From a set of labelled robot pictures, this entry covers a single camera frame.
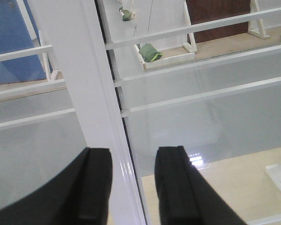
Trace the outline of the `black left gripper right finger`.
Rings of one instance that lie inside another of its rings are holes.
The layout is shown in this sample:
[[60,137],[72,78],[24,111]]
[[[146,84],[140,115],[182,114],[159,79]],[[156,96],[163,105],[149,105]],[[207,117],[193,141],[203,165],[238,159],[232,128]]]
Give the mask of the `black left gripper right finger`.
[[183,146],[159,147],[155,187],[162,225],[244,225],[189,160]]

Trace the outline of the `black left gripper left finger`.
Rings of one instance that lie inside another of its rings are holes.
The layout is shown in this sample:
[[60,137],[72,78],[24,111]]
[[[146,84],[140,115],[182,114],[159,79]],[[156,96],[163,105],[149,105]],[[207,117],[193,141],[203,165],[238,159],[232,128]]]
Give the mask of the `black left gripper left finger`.
[[112,186],[109,149],[86,147],[64,170],[0,210],[0,225],[105,225]]

